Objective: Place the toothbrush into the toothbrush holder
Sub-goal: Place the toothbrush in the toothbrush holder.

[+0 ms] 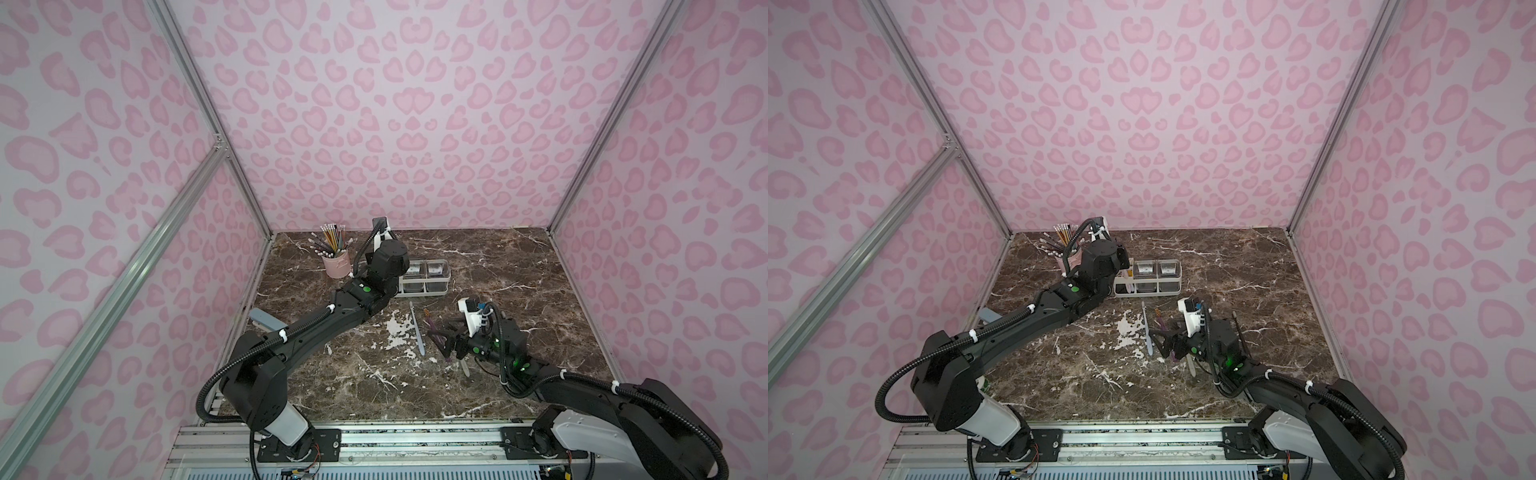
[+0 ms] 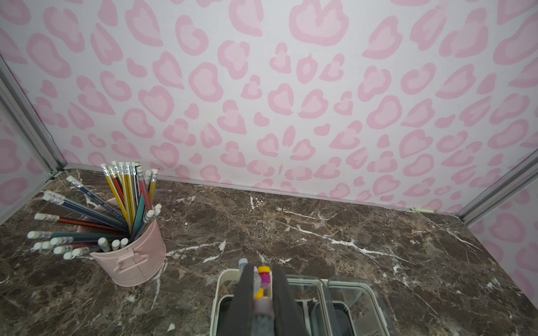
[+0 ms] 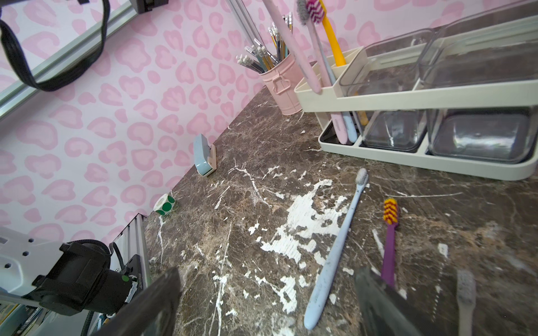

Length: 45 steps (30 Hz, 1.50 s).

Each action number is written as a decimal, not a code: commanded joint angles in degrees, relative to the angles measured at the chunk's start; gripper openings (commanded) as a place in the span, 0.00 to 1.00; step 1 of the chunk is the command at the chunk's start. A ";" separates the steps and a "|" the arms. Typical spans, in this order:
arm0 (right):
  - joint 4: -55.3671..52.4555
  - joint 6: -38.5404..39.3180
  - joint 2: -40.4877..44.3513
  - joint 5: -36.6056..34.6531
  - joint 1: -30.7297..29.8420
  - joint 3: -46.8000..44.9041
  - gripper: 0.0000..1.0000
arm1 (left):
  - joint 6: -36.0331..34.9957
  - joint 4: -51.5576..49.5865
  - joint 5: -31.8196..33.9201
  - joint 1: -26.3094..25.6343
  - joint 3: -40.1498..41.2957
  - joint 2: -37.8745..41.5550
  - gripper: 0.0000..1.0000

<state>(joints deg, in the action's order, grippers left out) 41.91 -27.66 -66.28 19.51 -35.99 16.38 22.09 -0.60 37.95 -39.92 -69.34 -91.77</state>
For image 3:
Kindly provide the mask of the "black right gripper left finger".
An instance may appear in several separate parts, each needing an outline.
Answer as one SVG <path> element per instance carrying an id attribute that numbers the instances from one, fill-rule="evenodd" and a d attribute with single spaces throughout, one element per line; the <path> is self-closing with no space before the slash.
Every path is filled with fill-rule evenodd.
<path id="1" fill-rule="evenodd" d="M 173 335 L 181 299 L 181 277 L 169 268 L 95 335 Z"/>

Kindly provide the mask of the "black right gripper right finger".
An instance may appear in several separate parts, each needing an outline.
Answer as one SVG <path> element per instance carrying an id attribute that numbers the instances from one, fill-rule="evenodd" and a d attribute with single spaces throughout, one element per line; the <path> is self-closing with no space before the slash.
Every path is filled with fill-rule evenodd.
<path id="1" fill-rule="evenodd" d="M 370 267 L 356 269 L 354 286 L 367 335 L 444 335 Z"/>

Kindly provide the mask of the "grey blue toothbrush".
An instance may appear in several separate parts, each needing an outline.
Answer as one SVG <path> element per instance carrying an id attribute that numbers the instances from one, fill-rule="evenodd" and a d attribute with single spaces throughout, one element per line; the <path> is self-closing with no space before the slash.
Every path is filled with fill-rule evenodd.
<path id="1" fill-rule="evenodd" d="M 356 189 L 353 196 L 353 199 L 350 203 L 347 214 L 344 218 L 342 226 L 338 231 L 336 239 L 332 245 L 332 248 L 327 256 L 325 264 L 322 268 L 322 271 L 317 278 L 315 286 L 313 288 L 312 294 L 310 296 L 305 316 L 303 319 L 304 327 L 307 330 L 312 330 L 317 325 L 322 312 L 325 308 L 326 301 L 330 295 L 331 287 L 333 280 L 338 269 L 338 264 L 340 257 L 343 253 L 345 246 L 345 241 L 347 238 L 347 233 L 350 229 L 351 222 L 353 221 L 353 216 L 355 210 L 360 202 L 361 194 L 363 193 L 366 185 L 368 183 L 368 172 L 366 168 L 361 168 L 356 176 L 355 184 Z"/>

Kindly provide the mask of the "pale pink toothbrush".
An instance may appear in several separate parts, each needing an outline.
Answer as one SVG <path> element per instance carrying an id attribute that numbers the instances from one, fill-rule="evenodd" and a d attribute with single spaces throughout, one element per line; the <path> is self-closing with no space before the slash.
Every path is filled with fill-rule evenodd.
<path id="1" fill-rule="evenodd" d="M 339 143 L 346 145 L 348 143 L 348 135 L 343 114 L 341 112 L 334 112 L 330 113 L 330 116 Z"/>

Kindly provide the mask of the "light blue toothbrush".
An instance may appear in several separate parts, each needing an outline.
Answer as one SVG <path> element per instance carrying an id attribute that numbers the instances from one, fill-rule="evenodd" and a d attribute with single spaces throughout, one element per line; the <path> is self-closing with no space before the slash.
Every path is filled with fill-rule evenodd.
<path id="1" fill-rule="evenodd" d="M 326 88 L 326 87 L 332 86 L 336 81 L 336 77 L 324 54 L 323 47 L 319 39 L 319 35 L 315 28 L 315 23 L 312 21 L 312 18 L 309 14 L 308 1 L 298 0 L 296 2 L 296 7 L 297 7 L 299 20 L 301 21 L 301 24 L 303 26 L 306 26 L 308 33 L 310 35 L 310 40 L 312 41 L 312 47 L 314 49 L 316 61 L 317 61 L 317 64 L 319 65 L 322 87 Z M 343 114 L 345 126 L 347 129 L 347 135 L 348 135 L 348 143 L 346 145 L 354 144 L 354 142 L 358 140 L 358 136 L 357 136 L 357 130 L 355 129 L 355 126 L 353 123 L 353 119 L 349 112 L 344 112 L 342 114 Z"/>

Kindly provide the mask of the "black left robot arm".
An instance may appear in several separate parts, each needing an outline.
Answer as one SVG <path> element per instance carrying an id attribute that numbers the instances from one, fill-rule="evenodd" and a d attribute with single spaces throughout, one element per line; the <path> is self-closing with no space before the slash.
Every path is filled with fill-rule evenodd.
<path id="1" fill-rule="evenodd" d="M 1 300 L 63 316 L 83 311 L 89 335 L 95 314 L 116 315 L 150 284 L 136 253 L 124 261 L 116 243 L 57 242 L 1 228 Z"/>

